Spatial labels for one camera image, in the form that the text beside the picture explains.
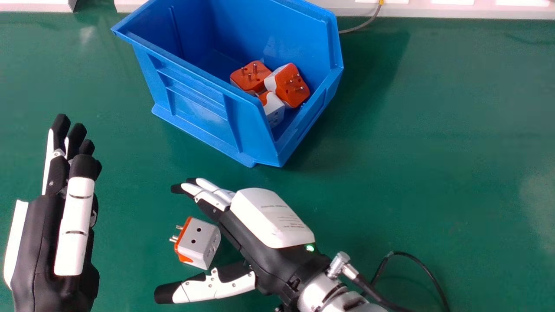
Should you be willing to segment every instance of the storage bin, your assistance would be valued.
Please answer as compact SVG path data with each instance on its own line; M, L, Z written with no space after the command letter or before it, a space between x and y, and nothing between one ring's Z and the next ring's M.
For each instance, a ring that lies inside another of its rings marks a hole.
M112 31L135 50L153 114L247 167L282 167L343 72L336 17L304 0L150 0ZM229 83L254 60L294 63L312 92L272 129L260 101Z

